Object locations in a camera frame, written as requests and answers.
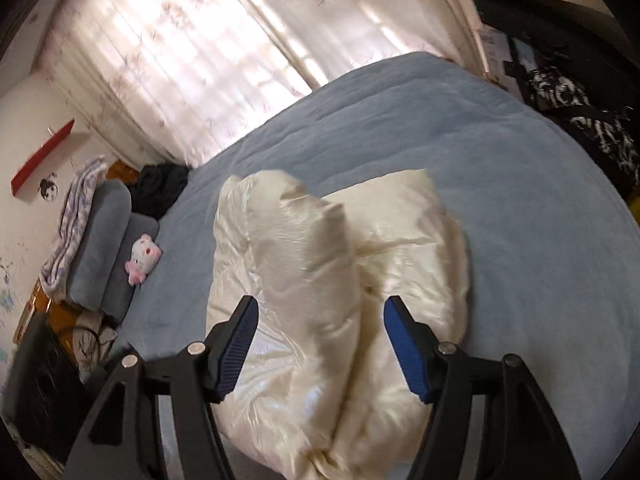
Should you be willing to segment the white shiny puffer jacket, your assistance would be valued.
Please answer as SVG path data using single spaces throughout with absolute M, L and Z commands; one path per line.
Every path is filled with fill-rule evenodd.
M 430 410 L 383 322 L 398 296 L 442 340 L 468 326 L 459 223 L 422 170 L 317 197 L 279 170 L 231 177 L 213 223 L 206 322 L 259 306 L 238 383 L 215 406 L 238 450 L 288 479 L 384 479 L 416 452 Z

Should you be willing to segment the black clothing pile at headboard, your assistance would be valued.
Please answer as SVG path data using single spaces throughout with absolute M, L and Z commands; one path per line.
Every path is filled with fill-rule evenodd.
M 189 182 L 190 169 L 165 162 L 146 165 L 134 184 L 128 186 L 131 211 L 160 220 L 178 200 Z

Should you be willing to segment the grey beige crumpled cloth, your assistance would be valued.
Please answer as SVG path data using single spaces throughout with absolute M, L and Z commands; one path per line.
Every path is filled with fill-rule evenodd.
M 72 330 L 74 358 L 82 372 L 91 372 L 102 364 L 117 338 L 117 332 L 102 313 L 84 311 Z

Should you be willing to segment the folded floral purple blanket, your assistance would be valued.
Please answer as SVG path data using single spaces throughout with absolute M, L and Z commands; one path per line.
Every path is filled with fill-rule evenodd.
M 85 234 L 94 194 L 106 180 L 107 170 L 106 156 L 94 156 L 75 172 L 67 189 L 50 256 L 39 272 L 42 290 L 55 302 L 66 298 L 70 267 Z

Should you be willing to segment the hello kitty plush toy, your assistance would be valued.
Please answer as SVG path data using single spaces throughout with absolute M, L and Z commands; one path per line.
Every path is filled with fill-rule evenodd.
M 155 269 L 162 258 L 163 251 L 155 244 L 149 234 L 142 234 L 131 247 L 131 255 L 125 262 L 128 283 L 141 285 Z

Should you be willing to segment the blue-grey bed blanket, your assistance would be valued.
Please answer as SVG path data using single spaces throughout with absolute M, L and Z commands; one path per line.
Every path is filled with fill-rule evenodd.
M 405 169 L 468 238 L 474 356 L 521 356 L 586 479 L 639 420 L 639 228 L 587 153 L 509 93 L 426 53 L 354 70 L 191 171 L 120 336 L 144 358 L 205 335 L 213 221 L 231 176 L 277 169 L 314 195 Z

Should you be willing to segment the blue-grey pillow upper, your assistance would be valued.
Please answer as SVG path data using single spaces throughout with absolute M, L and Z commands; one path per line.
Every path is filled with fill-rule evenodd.
M 107 179 L 94 193 L 88 222 L 66 283 L 66 301 L 97 311 L 131 216 L 121 180 Z

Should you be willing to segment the black white patterned garment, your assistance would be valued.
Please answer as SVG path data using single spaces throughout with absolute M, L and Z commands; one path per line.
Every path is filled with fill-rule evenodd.
M 639 107 L 612 84 L 576 74 L 509 41 L 511 74 L 526 105 L 568 133 L 605 173 L 624 200 L 639 193 Z

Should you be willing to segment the white floral curtain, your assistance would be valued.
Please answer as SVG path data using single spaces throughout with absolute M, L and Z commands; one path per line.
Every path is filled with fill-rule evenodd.
M 486 73 L 471 0 L 62 0 L 38 70 L 126 162 L 197 167 L 351 70 Z

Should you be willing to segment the wooden bookshelf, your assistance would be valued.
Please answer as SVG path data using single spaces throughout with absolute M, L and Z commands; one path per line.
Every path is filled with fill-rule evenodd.
M 603 0 L 472 0 L 480 17 L 487 76 L 513 87 L 516 66 L 542 62 L 594 80 L 623 73 L 634 56 Z

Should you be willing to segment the cartoon wall sticker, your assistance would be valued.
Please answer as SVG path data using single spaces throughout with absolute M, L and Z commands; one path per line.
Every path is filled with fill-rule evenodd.
M 56 178 L 58 176 L 52 172 L 39 182 L 39 194 L 46 202 L 53 202 L 58 197 L 58 184 Z

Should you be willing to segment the red wall shelf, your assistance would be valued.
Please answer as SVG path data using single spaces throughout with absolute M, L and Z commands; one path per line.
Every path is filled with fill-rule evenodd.
M 11 194 L 17 196 L 20 189 L 34 173 L 34 171 L 43 163 L 43 161 L 63 142 L 73 131 L 76 120 L 72 119 L 58 131 L 50 131 L 50 136 L 46 142 L 41 144 L 40 148 L 31 154 L 24 162 L 19 170 L 14 174 L 10 182 Z

